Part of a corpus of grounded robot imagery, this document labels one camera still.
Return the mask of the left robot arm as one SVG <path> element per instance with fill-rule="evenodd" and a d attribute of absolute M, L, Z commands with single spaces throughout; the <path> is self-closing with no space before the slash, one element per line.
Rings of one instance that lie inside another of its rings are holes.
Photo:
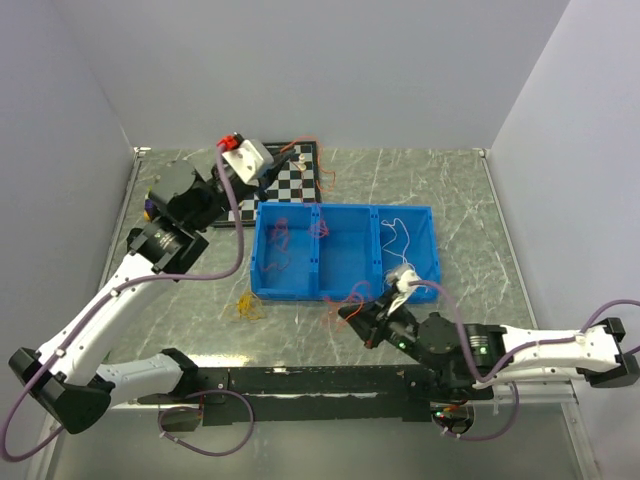
<path fill-rule="evenodd" d="M 62 429 L 78 434 L 110 408 L 153 394 L 176 402 L 197 390 L 197 365 L 175 348 L 143 360 L 105 364 L 128 325 L 168 288 L 193 279 L 190 268 L 208 243 L 202 234 L 240 202 L 264 198 L 282 167 L 295 157 L 261 143 L 219 149 L 209 179 L 186 161 L 166 164 L 148 191 L 149 223 L 130 232 L 128 252 L 113 277 L 54 338 L 18 349 L 9 366 Z"/>

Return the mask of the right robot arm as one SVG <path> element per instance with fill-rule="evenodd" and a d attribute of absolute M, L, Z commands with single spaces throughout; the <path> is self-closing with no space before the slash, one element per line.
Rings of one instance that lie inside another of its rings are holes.
<path fill-rule="evenodd" d="M 404 303 L 385 293 L 348 305 L 339 316 L 365 348 L 387 342 L 429 370 L 430 390 L 466 399 L 498 383 L 584 380 L 593 388 L 622 388 L 639 379 L 634 350 L 617 317 L 597 310 L 579 330 L 536 330 L 453 322 L 437 312 L 418 321 Z"/>

